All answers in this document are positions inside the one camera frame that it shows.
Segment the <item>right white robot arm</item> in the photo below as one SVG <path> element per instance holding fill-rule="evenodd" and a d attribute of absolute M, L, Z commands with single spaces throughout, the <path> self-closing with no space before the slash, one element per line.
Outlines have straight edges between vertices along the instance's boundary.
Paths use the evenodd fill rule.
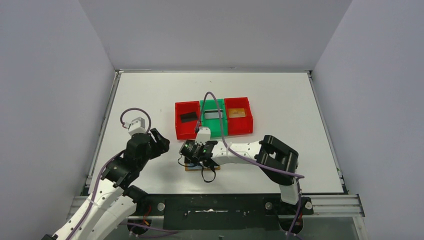
<path fill-rule="evenodd" d="M 272 135 L 249 143 L 186 140 L 179 154 L 190 164 L 214 169 L 225 164 L 250 164 L 259 167 L 280 189 L 283 203 L 297 205 L 301 198 L 297 173 L 299 153 Z"/>

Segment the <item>yellow leather card holder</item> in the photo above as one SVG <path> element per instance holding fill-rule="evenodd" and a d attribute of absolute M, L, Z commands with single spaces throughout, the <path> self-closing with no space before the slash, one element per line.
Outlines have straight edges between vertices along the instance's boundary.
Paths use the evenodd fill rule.
<path fill-rule="evenodd" d="M 183 162 L 179 162 L 185 169 L 185 171 L 201 171 L 201 170 L 211 170 L 210 167 L 203 166 L 201 163 L 193 162 L 188 158 L 184 158 Z"/>

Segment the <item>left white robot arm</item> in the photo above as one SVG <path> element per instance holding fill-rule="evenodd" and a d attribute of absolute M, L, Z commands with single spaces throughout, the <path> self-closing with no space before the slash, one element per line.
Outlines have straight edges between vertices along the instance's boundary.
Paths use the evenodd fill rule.
<path fill-rule="evenodd" d="M 126 148 L 100 169 L 91 194 L 67 222 L 44 240 L 102 240 L 148 195 L 133 185 L 147 162 L 170 149 L 156 128 L 132 134 Z"/>

